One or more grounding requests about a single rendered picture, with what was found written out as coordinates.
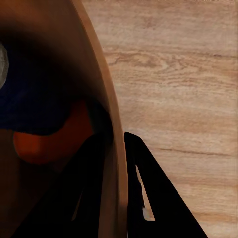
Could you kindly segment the can of soda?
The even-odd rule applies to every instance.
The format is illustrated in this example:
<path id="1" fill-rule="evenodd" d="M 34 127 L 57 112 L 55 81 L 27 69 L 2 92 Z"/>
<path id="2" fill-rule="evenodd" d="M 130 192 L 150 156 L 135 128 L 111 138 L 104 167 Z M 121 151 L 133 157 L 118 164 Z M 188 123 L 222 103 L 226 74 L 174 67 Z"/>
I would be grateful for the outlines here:
<path id="1" fill-rule="evenodd" d="M 100 102 L 85 98 L 71 103 L 70 117 L 64 127 L 48 136 L 13 131 L 11 143 L 24 164 L 43 165 L 75 154 L 87 138 L 104 132 L 105 145 L 110 135 Z"/>
<path id="2" fill-rule="evenodd" d="M 0 40 L 0 128 L 48 136 L 70 117 L 70 95 L 15 46 Z"/>

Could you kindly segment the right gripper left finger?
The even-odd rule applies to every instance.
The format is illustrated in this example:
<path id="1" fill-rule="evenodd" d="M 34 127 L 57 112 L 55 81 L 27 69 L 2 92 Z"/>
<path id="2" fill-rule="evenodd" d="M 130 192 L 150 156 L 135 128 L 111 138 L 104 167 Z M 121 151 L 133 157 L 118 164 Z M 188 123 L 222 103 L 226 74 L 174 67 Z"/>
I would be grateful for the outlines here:
<path id="1" fill-rule="evenodd" d="M 104 158 L 100 132 L 85 140 L 10 238 L 98 238 Z"/>

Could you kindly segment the trash can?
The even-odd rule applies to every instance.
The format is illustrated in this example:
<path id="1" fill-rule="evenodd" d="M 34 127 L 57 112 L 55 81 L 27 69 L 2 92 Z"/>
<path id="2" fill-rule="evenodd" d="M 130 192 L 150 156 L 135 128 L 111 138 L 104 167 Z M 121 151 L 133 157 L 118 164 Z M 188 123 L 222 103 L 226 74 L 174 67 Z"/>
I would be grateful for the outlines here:
<path id="1" fill-rule="evenodd" d="M 85 98 L 100 102 L 110 135 L 105 145 L 98 238 L 127 238 L 128 172 L 119 106 L 82 1 L 0 0 L 0 40 L 18 48 L 59 83 L 71 103 Z M 12 133 L 0 128 L 0 238 L 14 234 L 75 155 L 43 165 L 24 164 L 13 151 Z"/>

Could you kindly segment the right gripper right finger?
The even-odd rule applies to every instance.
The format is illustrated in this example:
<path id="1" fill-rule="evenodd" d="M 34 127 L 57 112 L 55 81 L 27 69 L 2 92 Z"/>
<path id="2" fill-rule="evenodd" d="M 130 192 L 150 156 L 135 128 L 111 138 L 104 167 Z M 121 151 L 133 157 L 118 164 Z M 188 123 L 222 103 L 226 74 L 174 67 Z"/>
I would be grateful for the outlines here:
<path id="1" fill-rule="evenodd" d="M 127 238 L 208 238 L 140 137 L 125 132 L 128 172 Z M 138 166 L 156 221 L 143 215 Z"/>

